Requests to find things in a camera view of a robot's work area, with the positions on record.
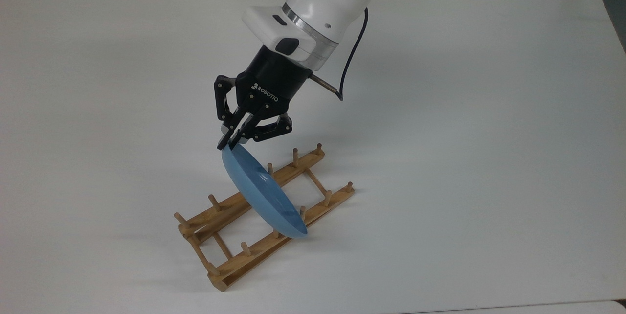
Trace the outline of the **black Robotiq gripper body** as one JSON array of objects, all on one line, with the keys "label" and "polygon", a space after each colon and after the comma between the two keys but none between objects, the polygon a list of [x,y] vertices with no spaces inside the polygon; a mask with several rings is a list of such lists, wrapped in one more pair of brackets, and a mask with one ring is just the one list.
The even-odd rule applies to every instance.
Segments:
[{"label": "black Robotiq gripper body", "polygon": [[262,46],[248,67],[235,79],[237,110],[235,116],[242,120],[245,113],[257,115],[266,105],[262,120],[286,113],[290,101],[313,73]]}]

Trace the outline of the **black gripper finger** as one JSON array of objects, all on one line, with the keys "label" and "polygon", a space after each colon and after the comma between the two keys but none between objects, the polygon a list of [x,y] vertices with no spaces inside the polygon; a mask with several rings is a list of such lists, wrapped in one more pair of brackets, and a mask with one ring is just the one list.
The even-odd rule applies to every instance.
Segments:
[{"label": "black gripper finger", "polygon": [[228,106],[227,94],[235,87],[235,78],[228,78],[223,75],[217,76],[213,83],[217,118],[222,122],[222,138],[217,145],[219,151],[223,150],[228,144],[228,141],[232,138],[235,128],[241,122],[241,108],[235,107],[235,111],[232,112]]},{"label": "black gripper finger", "polygon": [[260,119],[256,115],[250,115],[226,141],[226,145],[233,148],[236,144],[245,144],[251,140],[262,142],[292,131],[292,120],[288,113],[277,116],[277,120],[271,124],[260,125],[259,123]]}]

